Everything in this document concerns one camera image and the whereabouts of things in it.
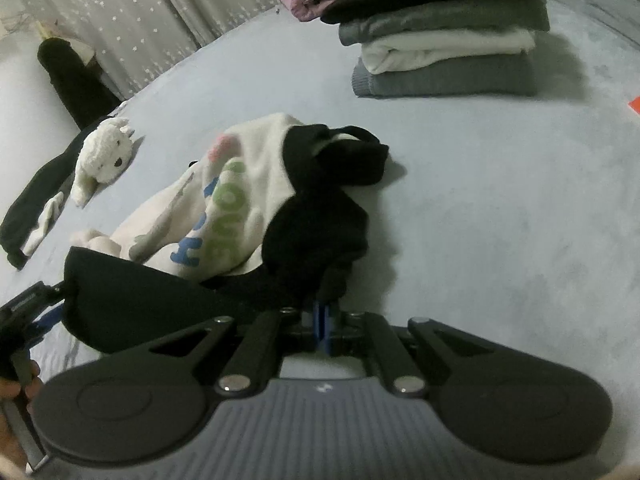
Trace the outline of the person left hand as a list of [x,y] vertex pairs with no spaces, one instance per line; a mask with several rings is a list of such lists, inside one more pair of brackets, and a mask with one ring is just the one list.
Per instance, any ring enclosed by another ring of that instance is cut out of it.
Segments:
[[1,455],[26,472],[46,458],[32,422],[32,401],[43,382],[28,351],[14,354],[11,367],[9,377],[1,377]]

